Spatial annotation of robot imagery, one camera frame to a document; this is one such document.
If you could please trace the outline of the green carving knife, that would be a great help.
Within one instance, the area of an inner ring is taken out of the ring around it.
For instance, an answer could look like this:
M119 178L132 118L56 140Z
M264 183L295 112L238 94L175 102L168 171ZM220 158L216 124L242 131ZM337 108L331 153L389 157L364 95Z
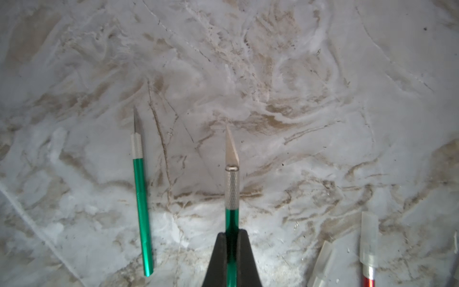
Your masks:
M225 235L227 286L237 286L237 237L239 232L240 160L231 130L225 131Z
M133 108L133 122L134 130L131 134L131 155L133 158L133 171L135 177L142 263L145 276L150 277L154 272L151 226L149 222L148 195L145 180L145 166L143 160L141 124L139 121L137 109L135 107Z

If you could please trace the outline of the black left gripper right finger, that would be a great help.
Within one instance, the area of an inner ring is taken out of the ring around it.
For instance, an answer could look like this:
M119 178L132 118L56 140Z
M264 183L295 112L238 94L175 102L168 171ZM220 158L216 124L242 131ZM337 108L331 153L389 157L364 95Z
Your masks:
M262 287L246 230L240 229L236 247L237 287Z

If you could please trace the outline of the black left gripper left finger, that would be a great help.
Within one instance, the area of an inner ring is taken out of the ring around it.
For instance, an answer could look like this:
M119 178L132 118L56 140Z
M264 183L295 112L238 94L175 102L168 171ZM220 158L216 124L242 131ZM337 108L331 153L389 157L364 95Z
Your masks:
M227 237L218 233L202 287L227 287Z

